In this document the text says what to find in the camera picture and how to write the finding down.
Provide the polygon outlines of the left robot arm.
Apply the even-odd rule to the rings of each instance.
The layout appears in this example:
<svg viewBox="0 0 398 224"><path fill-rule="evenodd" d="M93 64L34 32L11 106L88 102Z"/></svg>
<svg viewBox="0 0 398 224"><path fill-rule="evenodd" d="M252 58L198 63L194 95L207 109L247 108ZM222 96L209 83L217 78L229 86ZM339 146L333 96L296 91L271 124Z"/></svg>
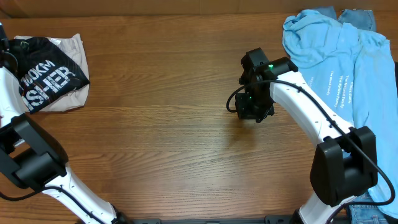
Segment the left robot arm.
<svg viewBox="0 0 398 224"><path fill-rule="evenodd" d="M60 143L30 118L75 90L87 75L45 37L9 40L1 31L1 173L15 186L58 200L83 223L130 223L72 171Z"/></svg>

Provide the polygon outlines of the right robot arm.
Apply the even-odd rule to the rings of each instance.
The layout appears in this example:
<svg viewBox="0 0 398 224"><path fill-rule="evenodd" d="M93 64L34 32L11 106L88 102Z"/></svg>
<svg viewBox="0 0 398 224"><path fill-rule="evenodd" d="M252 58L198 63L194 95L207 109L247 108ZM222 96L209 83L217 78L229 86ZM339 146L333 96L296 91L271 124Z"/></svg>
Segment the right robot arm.
<svg viewBox="0 0 398 224"><path fill-rule="evenodd" d="M281 105L303 129L315 147L310 171L313 194L293 215L269 215L265 223L344 223L334 218L378 182L376 137L366 126L354 128L333 112L307 85L298 67L287 57L270 61L262 49L241 59L242 86L233 112L239 119L260 123Z"/></svg>

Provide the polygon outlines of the light blue t-shirt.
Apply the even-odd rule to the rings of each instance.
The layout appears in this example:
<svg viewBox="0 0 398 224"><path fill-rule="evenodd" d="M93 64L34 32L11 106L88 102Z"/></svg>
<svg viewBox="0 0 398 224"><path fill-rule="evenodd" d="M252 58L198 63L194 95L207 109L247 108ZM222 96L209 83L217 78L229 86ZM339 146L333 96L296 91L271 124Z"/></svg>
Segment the light blue t-shirt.
<svg viewBox="0 0 398 224"><path fill-rule="evenodd" d="M397 183L396 66L389 40L306 9L286 18L282 44L329 108L376 135L377 163L386 176L361 199L385 202L387 183Z"/></svg>

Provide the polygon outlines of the blue denim jeans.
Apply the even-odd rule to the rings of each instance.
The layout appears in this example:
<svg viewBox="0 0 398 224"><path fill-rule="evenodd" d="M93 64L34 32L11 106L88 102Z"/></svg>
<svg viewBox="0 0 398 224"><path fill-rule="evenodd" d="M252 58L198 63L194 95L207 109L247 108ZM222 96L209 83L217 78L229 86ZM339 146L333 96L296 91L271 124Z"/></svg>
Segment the blue denim jeans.
<svg viewBox="0 0 398 224"><path fill-rule="evenodd" d="M372 10L345 9L339 17L337 17L333 6L318 7L315 10L340 23L350 23L358 29L376 31L376 21ZM346 211L353 224L388 223L389 217L386 217L376 206L350 205Z"/></svg>

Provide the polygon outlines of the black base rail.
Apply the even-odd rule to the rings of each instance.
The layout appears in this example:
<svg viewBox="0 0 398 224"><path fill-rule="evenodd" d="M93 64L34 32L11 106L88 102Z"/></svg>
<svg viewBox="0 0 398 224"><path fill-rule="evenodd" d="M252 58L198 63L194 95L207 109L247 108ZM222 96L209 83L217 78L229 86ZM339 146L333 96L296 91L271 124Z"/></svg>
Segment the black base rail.
<svg viewBox="0 0 398 224"><path fill-rule="evenodd" d="M303 224L295 215L267 215L260 218L214 218L161 220L159 218L133 219L133 224Z"/></svg>

